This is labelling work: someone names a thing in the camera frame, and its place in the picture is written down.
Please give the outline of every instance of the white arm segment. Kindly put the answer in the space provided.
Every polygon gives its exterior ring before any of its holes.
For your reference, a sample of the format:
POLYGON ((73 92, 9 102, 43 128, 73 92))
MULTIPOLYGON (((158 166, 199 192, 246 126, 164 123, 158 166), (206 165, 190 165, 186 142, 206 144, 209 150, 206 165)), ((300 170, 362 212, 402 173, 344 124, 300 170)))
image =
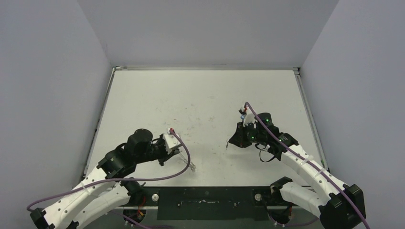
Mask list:
MULTIPOLYGON (((300 156, 302 156, 303 158, 308 159, 308 161, 315 164, 318 168, 323 168, 316 161, 311 159, 312 157, 310 157, 304 151, 302 146, 290 146, 290 148, 300 154, 300 156)), ((319 195, 322 203, 327 203, 330 200, 329 193, 339 193, 339 191, 334 186, 332 186, 332 184, 330 184, 316 169, 314 169, 304 160, 299 159, 290 151, 281 154, 281 162, 292 168, 300 177, 302 177, 319 195)), ((329 176, 329 178, 333 182, 335 182, 339 188, 341 188, 342 190, 344 189, 344 183, 341 180, 335 178, 326 170, 323 170, 323 172, 327 176, 329 176)))
POLYGON ((322 203, 319 196, 306 188, 297 185, 294 182, 288 182, 280 189, 281 197, 283 200, 294 203, 303 209, 314 214, 314 216, 320 216, 319 205, 325 205, 322 203))
MULTIPOLYGON (((74 189, 82 187, 82 184, 84 186, 95 181, 104 180, 105 176, 106 173, 102 169, 94 168, 74 189)), ((46 214, 43 217, 46 219, 48 225, 53 224, 55 229, 66 229, 84 207, 107 188, 115 185, 115 183, 116 182, 106 182, 67 195, 45 208, 44 211, 46 214)))
POLYGON ((115 188, 93 200, 73 219, 79 223, 77 229, 82 229, 114 208, 127 204, 130 197, 127 189, 117 183, 115 188))

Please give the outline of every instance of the black and white robotic arm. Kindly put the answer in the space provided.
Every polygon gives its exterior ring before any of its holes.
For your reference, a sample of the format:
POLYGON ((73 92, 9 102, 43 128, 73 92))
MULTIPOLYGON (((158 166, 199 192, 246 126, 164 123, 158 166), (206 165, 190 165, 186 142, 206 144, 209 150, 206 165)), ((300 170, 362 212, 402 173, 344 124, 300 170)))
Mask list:
POLYGON ((165 161, 180 152, 180 146, 181 143, 170 131, 152 139, 149 130, 139 129, 126 143, 108 152, 74 188, 81 190, 64 196, 45 209, 36 208, 30 216, 38 229, 84 228, 110 210, 127 204, 134 195, 142 195, 142 186, 138 182, 117 182, 118 180, 114 179, 133 173, 140 163, 158 160, 163 166, 165 161), (111 187, 112 190, 100 196, 111 187))
POLYGON ((337 189, 343 190, 365 218, 363 192, 357 185, 348 186, 326 171, 313 156, 305 152, 296 139, 280 132, 278 127, 274 126, 270 113, 254 114, 246 105, 242 106, 239 112, 242 121, 237 124, 236 133, 229 143, 240 148, 252 144, 256 147, 263 145, 264 150, 292 168, 315 191, 312 192, 297 185, 290 178, 283 177, 270 186, 272 198, 294 203, 311 212, 320 219, 326 229, 351 229, 361 223, 359 215, 337 189))

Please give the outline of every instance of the white table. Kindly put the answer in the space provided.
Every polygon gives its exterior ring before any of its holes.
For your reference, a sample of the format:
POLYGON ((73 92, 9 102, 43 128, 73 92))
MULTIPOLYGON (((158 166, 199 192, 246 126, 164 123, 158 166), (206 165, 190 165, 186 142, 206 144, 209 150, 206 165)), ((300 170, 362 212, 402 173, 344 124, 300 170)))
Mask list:
MULTIPOLYGON (((271 113, 280 131, 291 134, 320 163, 293 71, 122 70, 112 78, 86 172, 136 129, 146 128, 156 138, 173 127, 189 148, 196 171, 188 169, 147 186, 267 186, 284 176, 307 185, 278 160, 260 162, 254 146, 240 149, 229 144, 225 149, 245 101, 257 113, 271 113)), ((131 177, 168 176, 184 166, 180 156, 174 156, 163 167, 157 161, 139 164, 131 177)))

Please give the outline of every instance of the gray wall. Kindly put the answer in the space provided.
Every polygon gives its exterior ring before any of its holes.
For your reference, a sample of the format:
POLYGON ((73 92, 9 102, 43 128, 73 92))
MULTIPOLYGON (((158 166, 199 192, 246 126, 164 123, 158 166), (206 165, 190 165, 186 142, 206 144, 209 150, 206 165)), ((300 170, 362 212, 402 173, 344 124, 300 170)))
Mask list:
POLYGON ((1 1, 0 228, 77 184, 110 73, 76 0, 1 1))
POLYGON ((298 67, 338 0, 79 0, 113 65, 298 67))
POLYGON ((404 11, 340 0, 301 69, 330 169, 363 189, 372 228, 405 225, 404 11))

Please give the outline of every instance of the screw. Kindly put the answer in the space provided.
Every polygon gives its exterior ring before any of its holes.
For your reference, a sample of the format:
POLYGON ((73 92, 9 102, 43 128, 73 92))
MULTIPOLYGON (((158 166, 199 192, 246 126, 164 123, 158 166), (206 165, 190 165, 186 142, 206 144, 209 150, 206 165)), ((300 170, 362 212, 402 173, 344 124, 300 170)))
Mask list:
POLYGON ((156 201, 158 201, 159 200, 159 195, 158 194, 153 194, 152 195, 152 201, 153 202, 156 202, 156 201))
POLYGON ((256 201, 261 201, 261 200, 262 200, 262 195, 261 195, 260 193, 257 193, 257 194, 255 195, 255 200, 256 200, 256 201))

